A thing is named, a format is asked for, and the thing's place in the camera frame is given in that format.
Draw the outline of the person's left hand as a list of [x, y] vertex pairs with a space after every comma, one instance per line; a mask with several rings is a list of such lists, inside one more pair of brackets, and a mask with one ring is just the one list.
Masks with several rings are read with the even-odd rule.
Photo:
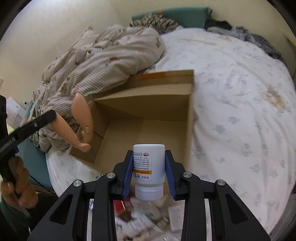
[[19, 156], [16, 159], [16, 172], [18, 174], [16, 186], [8, 181], [1, 183], [2, 197], [7, 205], [16, 210], [34, 208], [38, 203], [38, 195], [30, 183], [29, 171], [24, 167], [23, 160]]

